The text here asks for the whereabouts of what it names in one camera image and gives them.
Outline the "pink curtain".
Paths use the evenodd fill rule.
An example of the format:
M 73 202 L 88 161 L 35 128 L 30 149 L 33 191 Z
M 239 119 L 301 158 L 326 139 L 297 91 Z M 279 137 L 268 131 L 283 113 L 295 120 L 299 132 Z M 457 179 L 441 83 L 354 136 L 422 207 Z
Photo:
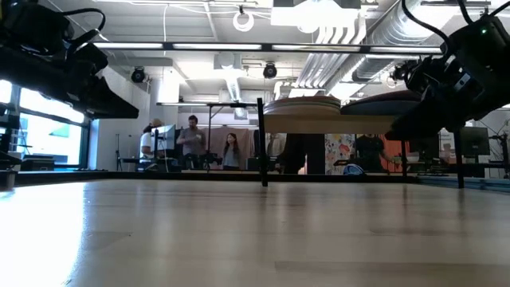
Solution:
M 239 167 L 246 170 L 246 160 L 254 155 L 254 130 L 247 128 L 217 127 L 211 128 L 210 152 L 223 157 L 223 149 L 227 136 L 233 133 L 237 137 L 239 147 Z

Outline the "black case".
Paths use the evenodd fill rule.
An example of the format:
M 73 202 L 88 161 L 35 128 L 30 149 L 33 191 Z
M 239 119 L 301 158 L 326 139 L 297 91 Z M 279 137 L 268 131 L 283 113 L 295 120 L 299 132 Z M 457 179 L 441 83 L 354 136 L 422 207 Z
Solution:
M 25 155 L 21 171 L 53 171 L 55 159 L 50 155 Z

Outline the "wooden rack with black frame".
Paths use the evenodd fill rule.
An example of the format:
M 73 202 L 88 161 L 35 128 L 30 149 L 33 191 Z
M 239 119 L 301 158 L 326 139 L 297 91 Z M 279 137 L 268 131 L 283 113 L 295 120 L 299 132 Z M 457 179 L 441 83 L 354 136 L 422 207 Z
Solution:
M 408 112 L 419 102 L 409 100 L 396 100 L 407 104 Z M 259 127 L 262 133 L 294 133 L 294 134 L 362 134 L 371 132 L 376 135 L 385 135 L 390 131 L 395 116 L 351 116 L 340 113 L 338 116 L 265 116 L 264 109 L 267 104 L 259 104 Z M 445 128 L 455 131 L 465 122 L 448 122 Z

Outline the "white ceiling unit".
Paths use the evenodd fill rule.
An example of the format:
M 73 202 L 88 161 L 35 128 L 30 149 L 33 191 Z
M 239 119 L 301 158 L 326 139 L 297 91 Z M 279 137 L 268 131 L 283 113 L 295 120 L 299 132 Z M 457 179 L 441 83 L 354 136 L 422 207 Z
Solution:
M 362 0 L 273 0 L 272 26 L 345 26 L 355 20 Z

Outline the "cream plate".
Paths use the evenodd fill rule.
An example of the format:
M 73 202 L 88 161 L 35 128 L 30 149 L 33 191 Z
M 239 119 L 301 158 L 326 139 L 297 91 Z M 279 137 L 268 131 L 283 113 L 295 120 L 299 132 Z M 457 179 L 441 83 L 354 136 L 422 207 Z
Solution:
M 267 104 L 265 108 L 271 109 L 271 108 L 286 108 L 286 107 L 321 107 L 321 108 L 338 108 L 340 109 L 341 106 L 330 103 L 330 102 L 284 102 L 284 103 L 271 103 Z

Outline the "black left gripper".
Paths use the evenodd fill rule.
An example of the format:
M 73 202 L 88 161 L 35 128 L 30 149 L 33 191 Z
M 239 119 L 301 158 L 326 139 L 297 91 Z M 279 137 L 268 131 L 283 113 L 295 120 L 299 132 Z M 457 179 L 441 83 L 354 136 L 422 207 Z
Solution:
M 99 14 L 100 24 L 77 36 L 69 18 L 86 13 Z M 90 119 L 136 119 L 139 109 L 97 76 L 108 60 L 92 40 L 105 24 L 97 8 L 55 11 L 38 0 L 0 0 L 0 78 L 76 95 L 73 107 Z

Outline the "dark column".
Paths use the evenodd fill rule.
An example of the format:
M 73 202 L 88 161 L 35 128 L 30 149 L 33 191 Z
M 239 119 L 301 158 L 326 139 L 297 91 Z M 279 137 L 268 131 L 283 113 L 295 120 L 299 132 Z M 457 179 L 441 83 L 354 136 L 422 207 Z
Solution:
M 325 174 L 324 135 L 310 134 L 306 139 L 307 171 L 309 175 Z

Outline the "bright computer monitor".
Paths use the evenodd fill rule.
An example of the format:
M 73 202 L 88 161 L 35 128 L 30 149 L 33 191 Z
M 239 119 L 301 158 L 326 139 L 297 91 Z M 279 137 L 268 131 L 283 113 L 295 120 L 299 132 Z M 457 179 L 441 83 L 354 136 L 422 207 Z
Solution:
M 165 125 L 151 129 L 152 150 L 174 150 L 175 149 L 175 125 Z

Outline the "terracotta brown plate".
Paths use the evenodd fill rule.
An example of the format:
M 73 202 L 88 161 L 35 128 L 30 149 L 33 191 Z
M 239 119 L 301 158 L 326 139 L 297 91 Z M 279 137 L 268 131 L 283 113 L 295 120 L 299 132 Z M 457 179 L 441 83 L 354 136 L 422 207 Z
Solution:
M 304 102 L 306 104 L 319 103 L 319 104 L 341 105 L 341 100 L 339 100 L 333 96 L 300 96 L 300 97 L 273 100 L 273 101 L 270 101 L 269 104 L 296 104 L 298 102 Z

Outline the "silver ventilation duct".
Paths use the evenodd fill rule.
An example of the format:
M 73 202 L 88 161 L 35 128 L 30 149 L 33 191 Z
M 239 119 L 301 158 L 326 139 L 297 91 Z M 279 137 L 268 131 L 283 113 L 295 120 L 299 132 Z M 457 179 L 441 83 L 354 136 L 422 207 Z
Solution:
M 434 0 L 406 0 L 406 7 L 418 20 L 438 29 L 442 29 L 455 14 L 456 8 L 453 6 L 428 6 L 422 5 L 422 1 Z M 398 3 L 366 36 L 364 44 L 421 45 L 432 35 L 432 31 L 411 21 L 403 12 L 402 5 Z M 393 63 L 394 59 L 365 57 L 352 72 L 352 79 L 360 82 L 371 81 Z

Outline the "long ceiling light bar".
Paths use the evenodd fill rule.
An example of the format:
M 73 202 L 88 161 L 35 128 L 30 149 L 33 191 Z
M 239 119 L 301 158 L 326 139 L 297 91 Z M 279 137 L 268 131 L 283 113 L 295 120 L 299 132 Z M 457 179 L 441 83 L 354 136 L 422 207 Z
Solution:
M 383 55 L 440 55 L 441 49 L 421 45 L 321 45 L 223 42 L 94 42 L 99 49 L 140 51 L 261 52 L 261 53 L 345 53 Z

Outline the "person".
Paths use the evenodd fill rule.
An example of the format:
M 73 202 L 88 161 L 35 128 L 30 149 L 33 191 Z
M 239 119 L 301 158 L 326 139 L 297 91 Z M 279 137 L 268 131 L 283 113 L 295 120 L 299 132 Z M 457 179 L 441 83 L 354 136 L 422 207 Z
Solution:
M 226 137 L 226 143 L 223 148 L 222 169 L 225 171 L 240 170 L 240 151 L 237 136 L 234 133 L 229 133 Z
M 163 126 L 163 122 L 158 118 L 154 118 L 148 126 L 143 129 L 139 145 L 139 157 L 141 159 L 152 159 L 154 157 L 154 152 L 152 151 L 153 143 L 151 140 L 151 131 L 153 128 L 159 128 L 161 126 Z
M 206 135 L 198 128 L 198 118 L 188 117 L 188 127 L 181 130 L 177 144 L 182 146 L 183 164 L 186 169 L 203 169 L 206 155 Z
M 398 164 L 394 157 L 390 157 L 385 150 L 384 142 L 374 134 L 365 134 L 355 140 L 357 164 L 367 172 L 384 172 L 381 163 L 385 159 L 388 163 Z
M 305 164 L 305 134 L 288 133 L 277 163 L 281 174 L 297 175 Z

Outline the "white ceiling pipes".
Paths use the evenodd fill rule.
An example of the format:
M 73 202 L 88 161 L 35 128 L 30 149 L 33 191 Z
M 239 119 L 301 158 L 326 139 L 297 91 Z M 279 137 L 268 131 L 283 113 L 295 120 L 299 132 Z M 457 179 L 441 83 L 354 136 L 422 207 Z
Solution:
M 366 18 L 359 12 L 349 19 L 346 26 L 320 27 L 316 44 L 359 44 L 366 36 Z M 341 53 L 310 53 L 297 79 L 278 81 L 274 86 L 274 99 L 282 100 L 291 96 L 315 96 L 324 92 L 328 80 L 347 58 Z

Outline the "black aluminium table frame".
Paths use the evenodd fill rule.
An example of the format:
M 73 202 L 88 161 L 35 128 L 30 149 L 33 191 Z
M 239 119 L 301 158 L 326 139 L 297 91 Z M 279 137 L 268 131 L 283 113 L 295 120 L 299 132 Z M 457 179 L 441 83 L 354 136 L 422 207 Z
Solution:
M 136 173 L 120 171 L 0 171 L 0 187 L 71 183 L 106 179 L 261 182 L 258 173 Z M 267 175 L 268 182 L 282 183 L 412 183 L 458 188 L 455 177 L 418 175 Z

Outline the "floral poster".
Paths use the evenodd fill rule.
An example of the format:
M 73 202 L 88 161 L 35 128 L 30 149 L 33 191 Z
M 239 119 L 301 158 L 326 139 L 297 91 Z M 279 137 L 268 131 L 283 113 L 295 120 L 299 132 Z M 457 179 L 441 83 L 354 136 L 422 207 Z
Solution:
M 348 160 L 355 154 L 354 134 L 326 134 L 325 145 L 325 174 L 342 175 L 344 165 L 335 165 L 338 160 Z

